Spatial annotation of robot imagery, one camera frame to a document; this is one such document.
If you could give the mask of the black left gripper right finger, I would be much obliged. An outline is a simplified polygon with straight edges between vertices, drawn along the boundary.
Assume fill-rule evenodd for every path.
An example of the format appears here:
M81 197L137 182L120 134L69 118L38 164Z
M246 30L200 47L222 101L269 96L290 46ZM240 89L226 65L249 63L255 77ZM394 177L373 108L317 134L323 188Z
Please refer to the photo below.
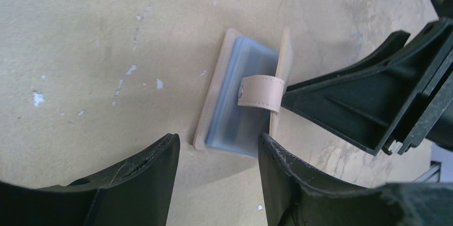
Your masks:
M258 148L269 225L452 225L450 183L364 188L306 163L266 133Z

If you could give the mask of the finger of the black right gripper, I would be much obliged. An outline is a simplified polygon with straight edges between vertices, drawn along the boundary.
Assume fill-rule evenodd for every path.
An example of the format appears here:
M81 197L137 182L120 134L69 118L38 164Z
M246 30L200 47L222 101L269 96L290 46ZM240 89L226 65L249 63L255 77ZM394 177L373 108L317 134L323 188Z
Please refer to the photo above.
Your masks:
M379 47L364 59L349 66L348 69L363 70L389 58L405 46L409 37L410 33L403 30L392 32Z
M376 155L389 153L398 119L410 104L414 73L398 73L391 62L410 64L410 51L421 47L408 39L389 58L363 70L348 67L293 84L282 106L359 149Z

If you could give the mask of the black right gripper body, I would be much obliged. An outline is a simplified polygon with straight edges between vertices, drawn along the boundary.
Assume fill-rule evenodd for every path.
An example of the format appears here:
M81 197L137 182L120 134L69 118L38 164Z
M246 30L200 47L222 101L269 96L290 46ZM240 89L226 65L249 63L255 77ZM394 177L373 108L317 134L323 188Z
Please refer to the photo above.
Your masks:
M421 47L410 51L410 64L391 62L398 73L414 73L410 104L398 119L394 137L398 154L427 138L452 150L452 0L431 0L438 15L413 40Z

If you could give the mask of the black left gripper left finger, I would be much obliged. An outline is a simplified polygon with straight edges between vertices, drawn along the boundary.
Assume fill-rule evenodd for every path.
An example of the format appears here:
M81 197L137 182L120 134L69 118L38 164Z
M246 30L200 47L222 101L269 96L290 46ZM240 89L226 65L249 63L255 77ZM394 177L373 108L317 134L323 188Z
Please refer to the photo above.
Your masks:
M66 186L1 183L1 225L165 225L180 139L166 134L112 166Z

